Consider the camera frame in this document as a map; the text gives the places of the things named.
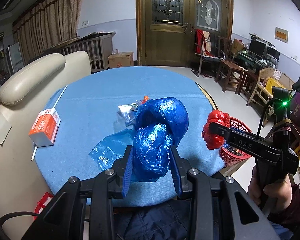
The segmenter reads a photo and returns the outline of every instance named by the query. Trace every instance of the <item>red basket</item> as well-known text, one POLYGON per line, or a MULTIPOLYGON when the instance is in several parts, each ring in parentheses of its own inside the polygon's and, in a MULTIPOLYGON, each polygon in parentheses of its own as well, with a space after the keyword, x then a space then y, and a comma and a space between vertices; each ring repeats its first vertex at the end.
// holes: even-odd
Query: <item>red basket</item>
MULTIPOLYGON (((243 122, 241 122, 238 119, 235 119, 233 117, 230 117, 230 127, 234 127, 240 130, 243 130, 245 132, 252 132, 248 126, 246 126, 243 122)), ((232 154, 231 152, 228 152, 226 149, 223 147, 219 151, 219 155, 221 159, 225 162, 226 166, 225 167, 230 167, 232 165, 237 164, 238 162, 241 162, 243 160, 246 160, 250 158, 251 156, 243 151, 239 151, 242 156, 237 156, 232 154)))

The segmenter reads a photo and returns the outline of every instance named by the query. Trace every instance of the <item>screw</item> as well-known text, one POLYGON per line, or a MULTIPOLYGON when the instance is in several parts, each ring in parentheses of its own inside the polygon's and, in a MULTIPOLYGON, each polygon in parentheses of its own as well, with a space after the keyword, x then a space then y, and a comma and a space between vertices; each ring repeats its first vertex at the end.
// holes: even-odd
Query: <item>screw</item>
POLYGON ((226 182, 228 182, 228 183, 234 183, 234 178, 232 178, 232 177, 230 177, 230 176, 228 176, 228 177, 226 177, 226 182))
POLYGON ((71 176, 71 177, 68 179, 68 181, 69 181, 71 184, 76 183, 77 180, 78 180, 78 178, 77 178, 76 176, 71 176))
POLYGON ((106 170, 105 170, 105 173, 106 173, 107 175, 112 175, 112 174, 114 174, 114 170, 113 170, 113 169, 106 169, 106 170))
POLYGON ((199 173, 199 171, 197 169, 190 169, 189 172, 192 175, 197 175, 199 173))

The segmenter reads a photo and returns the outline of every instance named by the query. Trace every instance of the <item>wooden door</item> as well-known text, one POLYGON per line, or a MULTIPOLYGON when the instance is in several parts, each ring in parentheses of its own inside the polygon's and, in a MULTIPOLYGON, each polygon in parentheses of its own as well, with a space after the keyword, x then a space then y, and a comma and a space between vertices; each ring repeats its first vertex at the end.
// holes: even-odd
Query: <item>wooden door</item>
POLYGON ((146 65, 187 66, 190 0, 145 0, 146 65))

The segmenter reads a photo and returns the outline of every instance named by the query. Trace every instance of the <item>orange box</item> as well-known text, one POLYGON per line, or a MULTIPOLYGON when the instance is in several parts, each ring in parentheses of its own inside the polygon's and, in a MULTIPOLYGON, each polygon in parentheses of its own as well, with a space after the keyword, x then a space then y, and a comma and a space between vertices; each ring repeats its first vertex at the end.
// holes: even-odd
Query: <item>orange box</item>
POLYGON ((55 108, 41 111, 31 127, 29 137, 37 147, 53 145, 60 121, 55 108))

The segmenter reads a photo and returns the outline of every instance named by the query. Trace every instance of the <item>cardboard box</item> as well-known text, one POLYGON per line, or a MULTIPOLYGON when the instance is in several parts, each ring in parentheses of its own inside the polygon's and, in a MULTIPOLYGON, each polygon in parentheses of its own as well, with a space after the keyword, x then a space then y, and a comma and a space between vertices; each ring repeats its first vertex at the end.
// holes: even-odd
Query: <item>cardboard box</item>
POLYGON ((122 52, 109 56, 109 67, 130 67, 133 66, 133 52, 122 52))
POLYGON ((29 137, 37 147, 53 145, 60 121, 55 108, 41 111, 31 127, 29 137))
POLYGON ((234 39, 231 46, 231 53, 238 55, 238 51, 242 51, 244 49, 244 44, 241 40, 234 39))

